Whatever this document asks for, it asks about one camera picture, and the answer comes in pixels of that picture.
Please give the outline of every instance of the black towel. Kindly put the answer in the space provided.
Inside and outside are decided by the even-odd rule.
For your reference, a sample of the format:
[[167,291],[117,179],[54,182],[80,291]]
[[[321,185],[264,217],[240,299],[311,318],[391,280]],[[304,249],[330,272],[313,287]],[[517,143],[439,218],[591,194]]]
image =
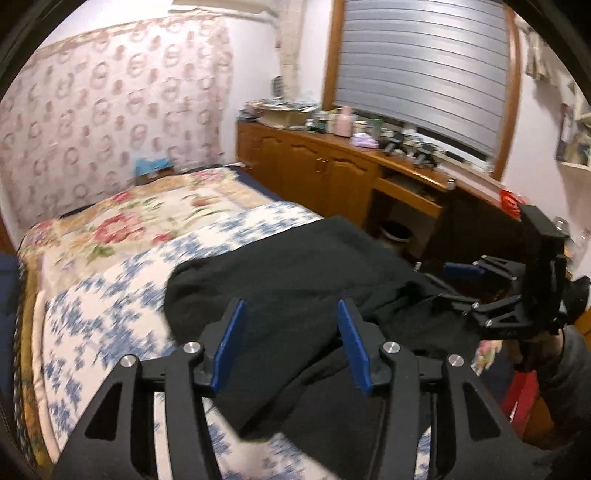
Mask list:
[[439,292],[394,252],[335,217],[178,265],[164,311],[175,340],[184,343],[219,320],[232,297],[243,298],[243,347],[215,404],[242,437],[283,432],[341,478],[359,479],[381,401],[355,389],[337,302],[353,298],[364,319],[412,350],[471,360],[478,333],[452,312],[432,311]]

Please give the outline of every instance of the person's arm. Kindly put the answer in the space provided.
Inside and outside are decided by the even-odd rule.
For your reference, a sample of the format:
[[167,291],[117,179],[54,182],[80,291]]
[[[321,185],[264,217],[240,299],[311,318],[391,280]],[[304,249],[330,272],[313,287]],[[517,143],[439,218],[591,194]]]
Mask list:
[[575,327],[563,332],[543,342],[537,372],[555,428],[571,436],[591,424],[591,352]]

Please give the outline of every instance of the metal screw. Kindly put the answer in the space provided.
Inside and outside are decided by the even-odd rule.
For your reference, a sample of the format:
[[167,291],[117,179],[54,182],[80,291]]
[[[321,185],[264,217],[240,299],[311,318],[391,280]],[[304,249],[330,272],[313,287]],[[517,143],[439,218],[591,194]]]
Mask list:
[[199,342],[187,342],[183,345],[183,350],[187,353],[197,353],[201,350],[201,344]]
[[464,359],[460,355],[450,355],[447,359],[452,367],[461,367],[464,364]]
[[400,351],[400,345],[396,342],[386,342],[384,344],[384,350],[387,353],[398,353]]
[[123,367],[132,367],[135,363],[135,357],[133,355],[125,355],[120,361],[119,363],[123,366]]

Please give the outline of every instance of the air conditioner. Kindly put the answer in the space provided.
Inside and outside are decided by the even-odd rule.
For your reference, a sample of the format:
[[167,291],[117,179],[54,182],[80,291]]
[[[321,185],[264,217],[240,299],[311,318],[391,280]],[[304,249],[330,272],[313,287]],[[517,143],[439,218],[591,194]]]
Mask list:
[[192,7],[226,8],[259,14],[267,12],[276,13],[276,0],[174,0],[173,5]]

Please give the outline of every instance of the window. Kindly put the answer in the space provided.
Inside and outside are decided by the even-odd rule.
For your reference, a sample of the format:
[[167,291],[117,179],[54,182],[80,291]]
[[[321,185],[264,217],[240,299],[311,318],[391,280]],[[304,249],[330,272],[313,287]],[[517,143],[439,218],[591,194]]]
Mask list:
[[[517,55],[502,3],[336,0],[339,14],[325,87],[332,105],[411,122],[483,160],[498,161],[505,147],[508,153],[506,123],[517,114],[508,85]],[[512,119],[508,103],[515,103]]]

